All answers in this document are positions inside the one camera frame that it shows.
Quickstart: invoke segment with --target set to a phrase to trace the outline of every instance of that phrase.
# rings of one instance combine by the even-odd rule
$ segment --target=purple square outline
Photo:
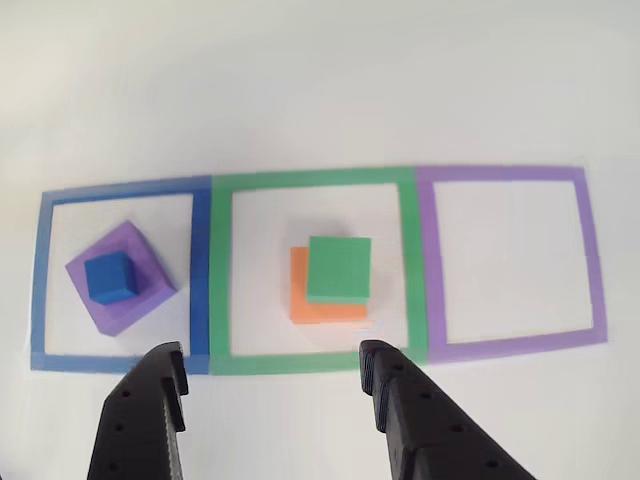
[[[570,181],[578,200],[582,236],[587,260],[593,326],[586,330],[488,340],[469,343],[447,343],[444,301],[444,277],[440,254],[438,215],[434,183],[495,181]],[[457,362],[505,357],[590,345],[607,341],[607,317],[596,230],[589,201],[584,169],[579,167],[533,166],[433,166],[416,169],[416,183],[422,220],[425,280],[427,287],[427,319],[429,331],[429,363]]]

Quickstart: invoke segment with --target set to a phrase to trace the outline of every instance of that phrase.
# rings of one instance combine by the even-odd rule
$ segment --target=square frame
[[[220,175],[213,178],[209,266],[211,373],[262,375],[357,369],[358,352],[233,356],[229,316],[231,293],[232,195],[236,191],[336,185],[395,183],[398,188],[406,281],[409,345],[404,353],[424,364],[427,356],[427,309],[422,232],[415,170],[365,168]]]
[[[584,169],[533,166],[433,166],[416,170],[424,241],[429,318],[429,363],[495,358],[607,341],[604,289]],[[575,187],[587,262],[593,326],[585,330],[469,343],[447,343],[444,276],[434,184],[437,182],[569,181]]]
[[[49,355],[45,352],[45,315],[51,223],[56,205],[119,198],[192,194],[190,262],[190,350],[184,359],[190,374],[209,373],[209,222],[211,176],[99,185],[44,192],[36,236],[31,296],[31,369],[61,372],[126,373],[138,356]]]

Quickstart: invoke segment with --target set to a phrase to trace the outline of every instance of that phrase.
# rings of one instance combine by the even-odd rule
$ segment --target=purple cube
[[[124,252],[133,262],[138,295],[101,305],[89,298],[84,263],[114,252]],[[105,335],[118,335],[176,293],[146,239],[131,222],[116,227],[69,262],[66,268],[96,327]]]

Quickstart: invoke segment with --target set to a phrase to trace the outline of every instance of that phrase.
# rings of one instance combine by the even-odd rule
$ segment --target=stacked cubes
[[[311,237],[291,249],[291,320],[353,321],[367,315],[371,239]]]
[[[101,333],[116,336],[175,293],[142,233],[125,222],[67,265]]]

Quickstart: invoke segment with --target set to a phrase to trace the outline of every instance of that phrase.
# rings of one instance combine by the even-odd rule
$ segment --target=green square outline
[[[422,228],[415,169],[356,168],[307,170],[212,177],[209,255],[209,348],[212,375],[269,375],[353,370],[358,352],[238,356],[231,354],[229,303],[231,293],[231,209],[237,191],[335,185],[395,183],[405,268],[409,346],[402,349],[412,361],[427,361],[428,331]]]

